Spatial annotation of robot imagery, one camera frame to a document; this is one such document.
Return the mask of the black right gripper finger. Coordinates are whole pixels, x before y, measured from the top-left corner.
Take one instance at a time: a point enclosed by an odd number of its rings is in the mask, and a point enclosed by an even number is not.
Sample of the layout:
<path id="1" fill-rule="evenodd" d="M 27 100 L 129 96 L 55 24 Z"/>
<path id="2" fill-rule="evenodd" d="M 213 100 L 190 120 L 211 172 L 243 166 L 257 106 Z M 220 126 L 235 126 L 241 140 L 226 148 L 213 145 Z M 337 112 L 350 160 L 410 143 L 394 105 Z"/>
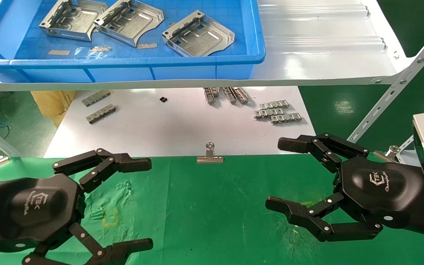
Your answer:
<path id="1" fill-rule="evenodd" d="M 323 218 L 345 204 L 345 196 L 337 192 L 307 207 L 301 203 L 269 196 L 265 206 L 268 210 L 285 215 L 289 224 L 307 229 L 317 240 L 324 243 L 350 240 L 372 240 L 383 226 L 375 221 L 330 224 Z"/>
<path id="2" fill-rule="evenodd" d="M 278 140 L 278 149 L 302 154 L 310 153 L 331 173 L 338 172 L 343 162 L 340 156 L 347 159 L 357 156 L 367 158 L 370 153 L 368 149 L 332 134 L 300 135 L 295 139 L 281 137 Z"/>

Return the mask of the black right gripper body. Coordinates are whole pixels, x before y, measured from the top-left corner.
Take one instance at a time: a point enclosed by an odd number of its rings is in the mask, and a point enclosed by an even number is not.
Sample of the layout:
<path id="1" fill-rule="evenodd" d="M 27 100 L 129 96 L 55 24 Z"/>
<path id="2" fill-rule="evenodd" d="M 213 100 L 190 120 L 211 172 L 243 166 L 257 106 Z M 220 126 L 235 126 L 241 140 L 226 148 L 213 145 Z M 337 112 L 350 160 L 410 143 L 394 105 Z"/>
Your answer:
<path id="1" fill-rule="evenodd" d="M 424 174 L 420 167 L 356 157 L 341 163 L 335 191 L 355 221 L 424 234 Z"/>

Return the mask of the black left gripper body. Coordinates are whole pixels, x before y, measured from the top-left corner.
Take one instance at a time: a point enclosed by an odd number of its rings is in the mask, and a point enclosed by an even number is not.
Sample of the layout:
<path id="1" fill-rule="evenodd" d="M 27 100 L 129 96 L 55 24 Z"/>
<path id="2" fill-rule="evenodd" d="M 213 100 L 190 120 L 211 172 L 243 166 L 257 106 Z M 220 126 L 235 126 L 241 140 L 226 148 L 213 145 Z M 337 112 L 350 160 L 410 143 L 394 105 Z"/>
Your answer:
<path id="1" fill-rule="evenodd" d="M 60 247 L 84 217 L 85 195 L 65 174 L 0 181 L 0 252 Z"/>

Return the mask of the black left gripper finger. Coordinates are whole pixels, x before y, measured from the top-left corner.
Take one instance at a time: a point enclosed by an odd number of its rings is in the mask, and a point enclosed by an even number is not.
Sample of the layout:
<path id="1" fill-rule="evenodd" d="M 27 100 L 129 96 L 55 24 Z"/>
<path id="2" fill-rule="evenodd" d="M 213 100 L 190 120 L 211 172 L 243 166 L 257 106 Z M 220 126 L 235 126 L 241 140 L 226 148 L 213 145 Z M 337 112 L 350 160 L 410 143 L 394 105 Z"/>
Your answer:
<path id="1" fill-rule="evenodd" d="M 91 252 L 92 256 L 85 263 L 86 265 L 124 265 L 131 254 L 153 248 L 153 240 L 151 238 L 113 243 L 103 248 L 79 223 L 72 224 L 68 230 Z M 48 246 L 38 245 L 33 252 L 22 260 L 23 265 L 66 264 L 46 258 L 48 251 Z"/>
<path id="2" fill-rule="evenodd" d="M 111 153 L 105 149 L 96 149 L 53 164 L 54 173 L 71 176 L 90 170 L 80 180 L 79 186 L 84 193 L 91 193 L 116 172 L 145 172 L 152 168 L 150 158 L 131 158 L 128 153 Z"/>

